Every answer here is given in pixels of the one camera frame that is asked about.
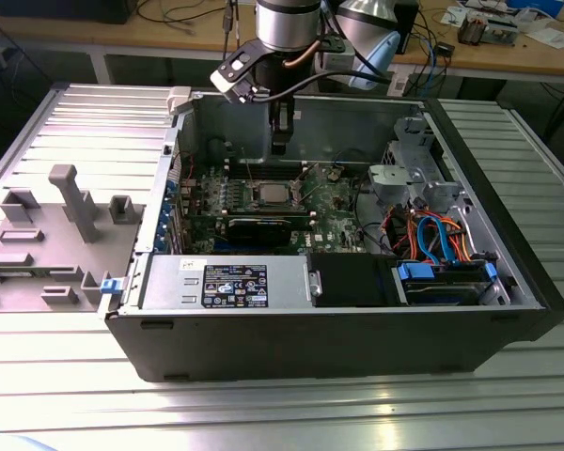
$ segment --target desk clutter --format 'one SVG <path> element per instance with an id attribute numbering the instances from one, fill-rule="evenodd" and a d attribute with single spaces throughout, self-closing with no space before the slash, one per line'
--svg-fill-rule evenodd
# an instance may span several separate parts
<path id="1" fill-rule="evenodd" d="M 459 27 L 461 44 L 514 45 L 519 34 L 526 34 L 556 49 L 564 48 L 564 23 L 556 17 L 563 1 L 467 0 L 450 6 L 441 23 Z"/>

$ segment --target electronic component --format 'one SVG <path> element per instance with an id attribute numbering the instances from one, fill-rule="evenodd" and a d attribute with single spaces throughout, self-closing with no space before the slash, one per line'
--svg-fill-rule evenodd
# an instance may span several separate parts
<path id="1" fill-rule="evenodd" d="M 258 186 L 260 204 L 284 204 L 289 201 L 289 188 L 282 183 L 261 183 Z"/>
<path id="2" fill-rule="evenodd" d="M 280 219 L 232 219 L 227 223 L 227 240 L 240 246 L 284 246 L 290 241 L 290 223 Z"/>
<path id="3" fill-rule="evenodd" d="M 508 17 L 493 16 L 485 18 L 485 31 L 480 38 L 481 42 L 489 44 L 514 45 L 518 38 L 518 26 Z"/>
<path id="4" fill-rule="evenodd" d="M 63 95 L 74 95 L 80 86 L 70 89 L 59 88 L 42 103 L 39 122 L 30 123 L 25 142 L 37 142 L 38 133 L 41 139 L 44 133 L 55 133 L 61 141 L 68 136 L 63 142 L 72 143 L 72 158 L 80 145 L 96 144 L 91 137 L 70 136 L 75 134 L 71 126 L 41 124 L 51 124 L 48 117 Z M 83 90 L 108 97 L 121 88 Z M 41 305 L 45 311 L 71 312 L 100 303 L 108 329 L 147 381 L 473 370 L 508 343 L 537 339 L 564 319 L 559 291 L 501 201 L 505 191 L 494 192 L 497 185 L 477 164 L 470 141 L 460 138 L 464 129 L 448 118 L 447 112 L 453 117 L 459 110 L 456 124 L 468 122 L 464 115 L 478 114 L 480 105 L 302 96 L 301 130 L 288 155 L 279 158 L 264 145 L 270 137 L 267 108 L 229 105 L 216 93 L 186 92 L 188 102 L 174 123 L 155 129 L 161 138 L 150 139 L 152 153 L 159 154 L 150 177 L 102 177 L 112 179 L 115 200 L 111 190 L 73 193 L 70 180 L 60 186 L 63 195 L 56 190 L 54 196 L 35 182 L 28 189 L 9 189 L 11 175 L 24 169 L 29 148 L 17 142 L 8 152 L 0 164 L 5 195 L 0 210 L 7 218 L 0 219 L 0 311 Z M 489 123 L 506 124 L 500 107 L 487 110 L 494 110 L 485 113 Z M 470 122 L 476 128 L 478 123 Z M 126 148 L 147 146 L 134 127 L 88 127 L 88 135 L 100 133 L 107 144 L 125 140 Z M 131 136 L 121 138 L 123 132 Z M 228 161 L 227 152 L 211 152 L 206 143 L 211 136 L 233 143 L 245 153 L 243 159 Z M 192 157 L 176 160 L 165 152 L 165 142 L 174 137 Z M 540 155 L 549 152 L 525 127 L 514 127 L 510 138 Z M 163 152 L 156 150 L 159 139 Z M 491 131 L 489 145 L 497 139 Z M 358 147 L 363 158 L 347 158 L 339 179 L 329 180 L 334 156 Z M 96 156 L 86 156 L 114 158 L 109 149 L 105 145 Z M 396 163 L 391 166 L 404 168 L 412 178 L 405 190 L 409 207 L 401 203 L 392 209 L 368 183 L 363 162 L 381 161 L 388 149 Z M 438 158 L 451 163 L 455 171 L 449 181 L 460 190 L 444 195 L 440 188 L 448 176 L 433 152 L 443 152 Z M 314 162 L 318 169 L 304 170 Z M 541 163 L 548 174 L 559 172 L 551 159 Z M 284 165 L 289 172 L 307 173 L 280 179 Z M 80 172 L 84 168 L 88 165 L 80 165 Z M 135 169 L 122 165 L 121 171 L 130 176 L 125 171 Z M 547 186 L 559 194 L 561 179 L 555 181 L 558 189 Z M 439 191 L 423 195 L 431 183 Z M 268 184 L 278 186 L 269 189 Z M 525 185 L 518 193 L 534 198 L 546 194 L 547 186 Z M 119 198 L 122 193 L 130 193 L 130 199 Z M 335 208 L 335 197 L 349 196 L 352 210 Z M 435 200 L 442 196 L 446 202 Z M 418 197 L 426 205 L 415 202 Z M 59 204 L 63 199 L 65 210 Z M 202 208 L 204 200 L 208 210 Z M 388 248 L 389 237 L 381 231 L 389 228 L 390 213 L 391 221 L 399 222 L 396 242 L 409 243 L 405 257 Z M 98 237 L 92 237 L 90 221 Z M 93 238 L 91 244 L 84 241 Z M 493 266 L 475 260 L 491 255 L 497 257 Z M 403 271 L 403 263 L 415 265 Z M 400 272 L 407 276 L 401 278 Z M 103 279 L 125 277 L 125 287 L 101 296 Z"/>
<path id="5" fill-rule="evenodd" d="M 478 45 L 486 26 L 482 17 L 466 14 L 458 30 L 458 41 L 460 44 Z"/>
<path id="6" fill-rule="evenodd" d="M 402 263 L 399 278 L 409 305 L 479 305 L 497 279 L 491 263 L 473 262 L 449 266 Z"/>
<path id="7" fill-rule="evenodd" d="M 453 56 L 453 51 L 455 50 L 455 46 L 451 44 L 447 44 L 446 42 L 439 41 L 434 46 L 433 50 L 434 50 L 434 54 L 437 56 L 450 58 Z"/>

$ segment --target metal table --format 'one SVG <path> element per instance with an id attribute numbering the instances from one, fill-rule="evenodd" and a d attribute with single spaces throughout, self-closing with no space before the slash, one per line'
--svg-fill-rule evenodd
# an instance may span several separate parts
<path id="1" fill-rule="evenodd" d="M 144 141 L 142 149 L 79 148 L 105 130 L 93 120 L 110 120 L 132 140 L 134 121 L 166 130 L 171 118 L 158 106 L 165 91 L 51 91 L 0 164 L 0 194 L 55 155 L 87 162 L 80 176 L 151 178 L 139 173 L 152 164 Z M 564 296 L 564 168 L 515 112 L 491 102 L 443 105 Z M 69 135 L 51 138 L 46 127 L 63 120 Z M 100 179 L 86 178 L 94 198 L 106 190 Z M 19 180 L 34 187 L 36 178 Z M 133 191 L 134 202 L 143 193 Z M 46 191 L 50 199 L 60 202 Z M 539 342 L 510 345 L 473 374 L 154 384 L 137 377 L 95 314 L 0 314 L 0 432 L 61 450 L 564 450 L 564 323 Z"/>

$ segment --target blue tab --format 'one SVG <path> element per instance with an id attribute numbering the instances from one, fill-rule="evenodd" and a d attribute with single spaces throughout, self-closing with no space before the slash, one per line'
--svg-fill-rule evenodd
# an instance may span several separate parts
<path id="1" fill-rule="evenodd" d="M 489 278 L 491 278 L 491 280 L 495 280 L 497 278 L 497 269 L 493 263 L 485 263 L 485 270 L 487 270 L 487 274 L 489 274 Z"/>
<path id="2" fill-rule="evenodd" d="M 401 280 L 434 278 L 434 271 L 428 263 L 403 263 L 398 271 Z"/>
<path id="3" fill-rule="evenodd" d="M 102 294 L 121 294 L 124 289 L 125 277 L 117 279 L 104 279 L 101 283 Z"/>
<path id="4" fill-rule="evenodd" d="M 407 270 L 406 267 L 407 263 L 403 263 L 401 266 L 399 266 L 399 278 L 401 280 L 405 280 L 405 279 L 409 279 L 410 278 L 410 272 Z"/>

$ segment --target wire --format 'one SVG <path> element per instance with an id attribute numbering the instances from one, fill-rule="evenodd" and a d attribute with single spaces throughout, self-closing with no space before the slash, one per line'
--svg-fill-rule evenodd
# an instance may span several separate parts
<path id="1" fill-rule="evenodd" d="M 236 32 L 236 48 L 239 49 L 241 47 L 241 12 L 238 6 L 238 0 L 233 0 L 233 2 L 234 10 L 236 11 L 236 24 L 234 26 Z"/>
<path id="2" fill-rule="evenodd" d="M 542 84 L 543 86 L 545 86 L 545 87 L 550 88 L 552 91 L 557 92 L 558 94 L 564 95 L 564 91 L 562 91 L 561 89 L 558 89 L 558 88 L 555 87 L 555 86 L 551 86 L 549 83 L 541 82 L 541 84 Z"/>
<path id="3" fill-rule="evenodd" d="M 353 201 L 353 214 L 355 215 L 355 222 L 357 223 L 357 226 L 359 228 L 361 228 L 362 232 L 364 232 L 364 236 L 368 237 L 368 239 L 370 241 L 373 241 L 376 243 L 376 245 L 378 247 L 380 247 L 381 249 L 383 249 L 383 246 L 378 242 L 378 240 L 376 240 L 374 237 L 372 237 L 369 233 L 367 233 L 367 231 L 364 229 L 364 227 L 361 225 L 361 221 L 359 221 L 359 215 L 357 214 L 357 199 L 359 198 L 359 194 L 361 193 L 361 187 L 364 185 L 364 181 L 366 181 L 366 177 L 368 176 L 368 171 L 366 171 L 366 173 L 362 176 L 361 178 L 361 182 L 359 183 L 359 185 L 357 186 L 357 194 L 355 195 L 355 200 Z"/>
<path id="4" fill-rule="evenodd" d="M 224 32 L 224 54 L 222 54 L 222 61 L 226 61 L 227 56 L 227 41 L 229 40 L 229 33 Z"/>
<path id="5" fill-rule="evenodd" d="M 562 100 L 559 102 L 559 104 L 556 105 L 554 112 L 552 113 L 549 120 L 547 121 L 547 126 L 545 127 L 545 132 L 543 133 L 543 141 L 545 142 L 548 142 L 557 130 L 555 122 L 558 116 L 558 112 L 563 103 L 564 103 L 564 96 L 562 97 Z"/>
<path id="6" fill-rule="evenodd" d="M 283 61 L 282 62 L 282 66 L 284 66 L 284 68 L 286 69 L 293 69 L 296 68 L 297 66 L 301 66 L 303 63 L 305 63 L 307 61 L 307 59 L 312 56 L 313 54 L 315 54 L 318 49 L 320 48 L 320 39 L 316 39 L 309 47 L 307 47 L 307 49 L 300 54 L 299 56 L 297 56 L 296 58 L 294 58 L 291 61 Z"/>
<path id="7" fill-rule="evenodd" d="M 472 258 L 470 258 L 470 254 L 468 253 L 468 246 L 466 246 L 465 233 L 462 233 L 462 249 L 463 249 L 463 257 L 468 261 L 472 261 Z"/>
<path id="8" fill-rule="evenodd" d="M 556 101 L 560 101 L 560 98 L 558 96 L 556 96 L 556 94 L 554 94 L 552 91 L 549 90 L 549 85 L 546 85 L 545 83 L 540 83 L 541 87 L 543 88 L 543 90 L 554 100 Z"/>
<path id="9" fill-rule="evenodd" d="M 4 89 L 5 94 L 6 93 L 10 93 L 10 97 L 12 99 L 12 101 L 21 108 L 21 112 L 24 113 L 26 116 L 29 115 L 29 111 L 33 111 L 36 109 L 36 107 L 39 104 L 39 101 L 37 99 L 35 99 L 31 94 L 29 94 L 28 92 L 25 92 L 21 89 L 19 89 L 18 87 L 15 87 L 9 80 L 5 80 L 4 78 L 2 78 L 2 73 L 6 72 L 8 69 L 0 69 L 0 85 L 2 86 L 2 88 Z M 26 99 L 28 99 L 29 101 L 31 101 L 33 103 L 33 106 L 30 105 L 23 105 L 19 102 L 19 100 L 17 100 L 14 96 L 14 94 L 18 94 L 19 96 L 23 96 Z"/>
<path id="10" fill-rule="evenodd" d="M 193 19 L 198 19 L 199 17 L 203 17 L 206 16 L 208 14 L 213 14 L 214 12 L 218 12 L 218 11 L 223 11 L 224 9 L 226 9 L 226 7 L 222 7 L 222 8 L 216 8 L 216 9 L 210 9 L 209 11 L 205 11 L 205 12 L 201 12 L 200 14 L 196 14 L 194 16 L 190 16 L 190 17 L 183 17 L 181 19 L 153 19 L 151 17 L 145 16 L 142 11 L 141 8 L 148 3 L 150 0 L 144 0 L 142 3 L 139 3 L 138 6 L 135 9 L 135 13 L 136 15 L 138 15 L 139 17 L 141 17 L 142 19 L 144 19 L 145 21 L 149 21 L 149 22 L 153 22 L 153 23 L 180 23 L 180 22 L 188 22 L 188 21 L 192 21 Z"/>
<path id="11" fill-rule="evenodd" d="M 447 261 L 454 261 L 456 259 L 456 256 L 451 251 L 451 248 L 447 245 L 447 232 L 445 230 L 445 227 L 443 226 L 443 222 L 445 222 L 446 224 L 451 224 L 451 223 L 455 224 L 455 223 L 447 220 L 442 221 L 442 219 L 439 219 L 436 216 L 437 215 L 435 216 L 427 215 L 420 220 L 420 223 L 417 225 L 417 244 L 427 257 L 431 258 L 432 260 L 436 259 L 436 257 L 435 258 L 432 257 L 432 254 L 429 253 L 428 249 L 426 248 L 426 245 L 424 244 L 424 225 L 428 221 L 434 221 L 439 229 L 439 241 L 441 242 L 441 249 L 443 249 L 443 255 L 445 256 L 445 259 Z"/>
<path id="12" fill-rule="evenodd" d="M 295 93 L 299 89 L 303 89 L 305 86 L 312 84 L 322 78 L 334 77 L 337 75 L 348 75 L 356 78 L 363 78 L 366 80 L 370 80 L 374 83 L 388 83 L 388 80 L 385 78 L 378 77 L 376 75 L 370 75 L 369 73 L 360 72 L 358 70 L 330 70 L 327 72 L 320 72 L 316 73 L 315 75 L 311 75 L 310 77 L 305 78 L 303 81 L 297 83 L 295 86 L 289 87 L 286 91 L 282 91 L 279 94 L 275 94 L 269 97 L 254 97 L 251 99 L 253 103 L 268 103 L 270 101 L 278 101 L 280 99 L 284 99 L 285 97 L 289 96 L 290 94 Z"/>
<path id="13" fill-rule="evenodd" d="M 423 37 L 420 38 L 427 43 L 427 45 L 429 46 L 429 54 L 432 56 L 431 71 L 429 72 L 429 78 L 424 85 L 424 90 L 422 91 L 422 97 L 426 97 L 429 92 L 429 87 L 431 86 L 432 76 L 434 75 L 434 68 L 436 67 L 436 56 L 434 54 L 434 50 L 432 49 L 432 44 L 427 39 L 424 39 Z"/>
<path id="14" fill-rule="evenodd" d="M 343 39 L 347 39 L 347 35 L 345 35 L 345 32 L 342 30 L 342 28 L 340 26 L 340 23 L 338 23 L 337 16 L 335 15 L 334 10 L 332 9 L 332 5 L 330 4 L 330 0 L 323 0 L 323 3 L 326 5 L 326 9 L 328 9 L 328 12 L 330 13 L 330 18 L 332 19 L 332 23 L 334 24 L 336 31 L 339 33 L 339 35 Z M 330 26 L 330 24 L 328 24 L 328 26 L 334 31 L 334 28 L 332 26 Z M 379 77 L 384 78 L 386 80 L 386 82 L 390 84 L 390 80 L 388 80 L 388 78 L 382 72 L 377 70 L 367 59 L 365 59 L 364 56 L 359 53 L 359 51 L 355 48 L 354 45 L 353 45 L 353 50 L 355 51 L 355 56 L 357 56 L 357 59 L 359 59 L 362 63 L 364 63 L 364 65 L 374 75 L 378 75 Z"/>
<path id="15" fill-rule="evenodd" d="M 11 43 L 12 45 L 14 45 L 14 46 L 17 48 L 17 50 L 19 50 L 19 52 L 21 52 L 21 53 L 25 56 L 25 58 L 27 58 L 27 61 L 29 61 L 29 63 L 30 63 L 34 68 L 36 68 L 36 70 L 41 74 L 42 77 L 44 77 L 44 78 L 46 79 L 46 81 L 47 81 L 50 85 L 51 85 L 52 83 L 54 83 L 53 79 L 52 79 L 46 72 L 44 72 L 44 71 L 41 69 L 41 67 L 38 66 L 38 65 L 36 64 L 36 62 L 35 62 L 33 59 L 31 59 L 31 57 L 25 52 L 25 50 L 23 50 L 23 47 L 21 47 L 17 42 L 15 42 L 15 40 L 14 40 L 13 38 L 11 38 L 10 35 L 9 35 L 6 31 L 4 31 L 1 26 L 0 26 L 0 34 L 1 34 L 2 36 L 4 36 L 6 39 L 8 39 L 8 40 L 10 41 L 10 43 Z"/>
<path id="16" fill-rule="evenodd" d="M 337 164 L 338 162 L 338 157 L 340 157 L 340 155 L 342 155 L 345 152 L 355 152 L 360 154 L 362 157 L 366 157 L 367 162 L 372 162 L 372 158 L 371 155 L 368 155 L 364 150 L 362 150 L 361 148 L 343 148 L 341 150 L 339 150 L 337 152 L 337 154 L 335 155 L 335 157 L 332 159 L 331 163 L 332 165 Z"/>

